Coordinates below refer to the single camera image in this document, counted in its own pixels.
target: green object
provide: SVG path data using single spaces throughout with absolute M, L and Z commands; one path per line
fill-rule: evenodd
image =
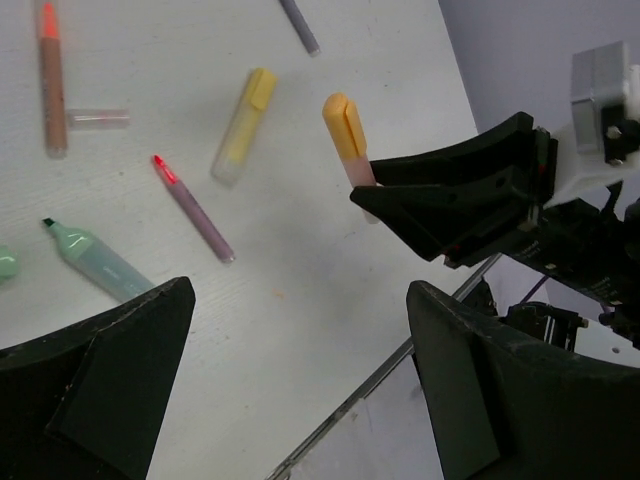
M 0 283 L 15 277 L 19 271 L 18 257 L 9 250 L 9 247 L 0 245 Z
M 154 288 L 153 283 L 91 232 L 65 227 L 50 218 L 43 222 L 55 237 L 62 258 L 117 300 L 127 302 Z

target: clear pen cap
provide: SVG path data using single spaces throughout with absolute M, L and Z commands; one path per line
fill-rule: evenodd
M 131 117 L 127 109 L 67 110 L 67 125 L 72 130 L 111 130 L 127 128 Z
M 213 176 L 222 183 L 233 185 L 240 178 L 277 81 L 278 78 L 266 68 L 256 68 L 251 73 L 211 169 Z

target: screw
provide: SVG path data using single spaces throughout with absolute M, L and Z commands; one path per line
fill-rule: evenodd
M 607 128 L 607 138 L 609 140 L 617 140 L 622 136 L 622 132 L 616 126 Z

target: orange marker cap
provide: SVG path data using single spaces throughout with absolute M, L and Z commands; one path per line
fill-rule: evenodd
M 44 38 L 60 38 L 58 18 L 52 2 L 45 2 L 42 6 L 42 36 Z
M 340 159 L 353 160 L 366 155 L 367 140 L 355 102 L 344 93 L 334 93 L 327 98 L 322 117 Z

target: white table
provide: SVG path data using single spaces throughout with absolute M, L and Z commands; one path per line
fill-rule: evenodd
M 300 0 L 310 58 L 276 0 L 60 0 L 68 108 L 128 107 L 128 130 L 42 147 L 31 2 L 0 5 L 0 347 L 114 306 L 63 264 L 40 219 L 89 229 L 152 281 L 188 275 L 197 305 L 150 479 L 261 479 L 408 336 L 404 297 L 468 276 L 369 226 L 323 124 L 359 106 L 372 159 L 475 134 L 436 0 Z M 208 171 L 248 71 L 280 77 L 248 168 Z M 221 265 L 150 166 L 163 155 L 237 254 Z

